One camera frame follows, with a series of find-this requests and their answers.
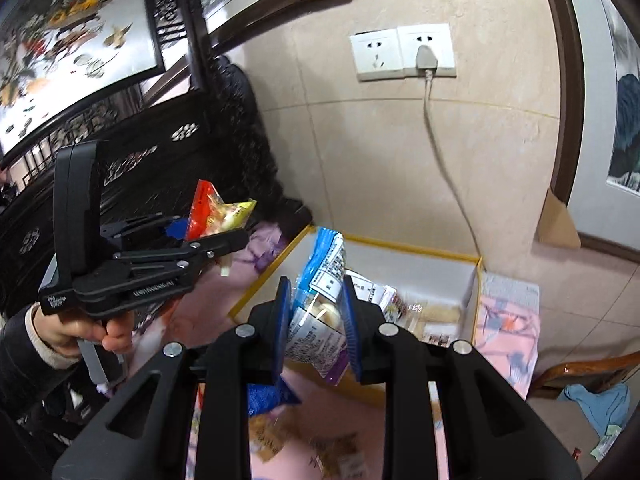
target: sleeve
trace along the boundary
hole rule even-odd
[[[49,359],[45,360],[36,349],[36,343],[39,342],[46,351],[53,354],[55,352],[40,341],[33,329],[31,316],[31,307],[26,307],[9,319],[0,332],[0,408],[13,420],[23,416],[37,401],[44,399],[74,369],[72,362],[69,362],[71,360],[66,363],[56,361],[57,368],[66,364],[66,369],[56,369],[56,364],[48,364]],[[28,331],[30,324],[33,330],[31,336]],[[43,348],[40,351],[47,355]]]

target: power cord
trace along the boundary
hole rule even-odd
[[[453,193],[453,197],[456,199],[456,203],[460,208],[460,212],[465,219],[466,225],[469,227],[471,238],[473,239],[474,245],[476,247],[476,253],[478,253],[478,256],[480,256],[482,255],[482,253],[480,252],[478,238],[476,238],[476,232],[471,227],[471,222],[469,221],[469,216],[466,213],[465,206],[463,205],[462,199],[460,198],[458,188],[456,187],[456,184],[453,182],[453,179],[450,176],[449,171],[447,170],[440,143],[438,142],[438,138],[436,137],[432,127],[430,111],[431,87],[433,85],[433,77],[435,76],[436,70],[438,69],[438,58],[435,56],[433,50],[431,50],[430,47],[428,47],[427,45],[421,45],[420,47],[418,47],[418,54],[415,57],[415,66],[418,70],[424,70],[424,121],[427,126],[427,133],[429,134],[429,140],[431,141],[431,147],[433,148],[433,154],[435,155],[438,169],[440,170],[440,174],[444,178],[445,182],[449,186],[449,189]]]

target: floral artwork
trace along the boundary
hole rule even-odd
[[[607,181],[640,193],[640,46],[611,0],[602,0],[613,44],[618,105]]]
[[[21,0],[0,24],[2,152],[80,99],[157,68],[152,34],[145,0]]]

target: food package label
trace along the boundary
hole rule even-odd
[[[319,292],[328,300],[336,303],[342,288],[344,276],[344,239],[342,234],[335,233],[331,246],[320,267],[311,278],[309,288]]]
[[[285,356],[299,363],[310,363],[324,378],[347,346],[340,332],[325,325],[303,308],[296,308],[289,324]]]

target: black jacket sleeve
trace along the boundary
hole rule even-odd
[[[13,420],[21,418],[39,400],[74,370],[55,370],[44,362],[33,347],[24,308],[0,332],[0,410]]]

